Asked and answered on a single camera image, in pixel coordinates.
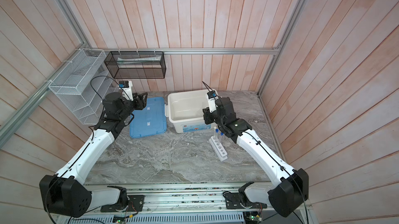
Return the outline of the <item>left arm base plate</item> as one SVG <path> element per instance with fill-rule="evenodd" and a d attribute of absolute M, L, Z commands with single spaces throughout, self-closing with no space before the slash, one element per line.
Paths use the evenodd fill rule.
<path fill-rule="evenodd" d="M 102 206 L 100 211 L 102 213 L 110 212 L 142 212 L 144 205 L 144 195 L 128 195 L 127 203 L 115 203 L 112 205 Z"/>

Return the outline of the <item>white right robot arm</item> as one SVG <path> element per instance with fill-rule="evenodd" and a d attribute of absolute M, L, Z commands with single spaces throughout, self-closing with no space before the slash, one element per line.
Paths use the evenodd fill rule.
<path fill-rule="evenodd" d="M 281 159 L 264 143 L 252 126 L 238 118 L 228 97 L 219 97 L 214 91 L 206 95 L 208 107 L 203 109 L 206 124 L 215 123 L 227 138 L 243 148 L 264 170 L 272 186 L 260 182 L 247 183 L 241 188 L 242 203 L 269 200 L 282 217 L 288 217 L 309 198 L 309 175 L 296 170 Z"/>

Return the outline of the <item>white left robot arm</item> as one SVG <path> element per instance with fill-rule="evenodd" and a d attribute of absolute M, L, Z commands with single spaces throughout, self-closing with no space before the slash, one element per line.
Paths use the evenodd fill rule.
<path fill-rule="evenodd" d="M 131 95 L 113 92 L 103 99 L 103 111 L 84 146 L 54 175 L 46 175 L 39 183 L 44 210 L 48 215 L 58 214 L 81 217 L 92 208 L 110 205 L 118 212 L 128 209 L 127 190 L 108 186 L 101 190 L 88 190 L 86 178 L 103 152 L 116 140 L 126 120 L 134 119 L 135 110 L 147 106 L 147 93 Z"/>

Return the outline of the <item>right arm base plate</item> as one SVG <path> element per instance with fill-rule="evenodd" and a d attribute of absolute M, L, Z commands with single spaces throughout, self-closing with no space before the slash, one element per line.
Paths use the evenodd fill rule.
<path fill-rule="evenodd" d="M 243 193 L 231 193 L 225 191 L 222 193 L 225 199 L 227 209 L 263 209 L 267 208 L 266 203 L 250 202 Z"/>

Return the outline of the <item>blue plastic bin lid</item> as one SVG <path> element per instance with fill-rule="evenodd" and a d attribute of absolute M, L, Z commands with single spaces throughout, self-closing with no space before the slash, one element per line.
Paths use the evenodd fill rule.
<path fill-rule="evenodd" d="M 162 97 L 147 99 L 147 106 L 143 110 L 134 111 L 134 119 L 130 123 L 131 138 L 142 138 L 166 132 L 165 101 Z"/>

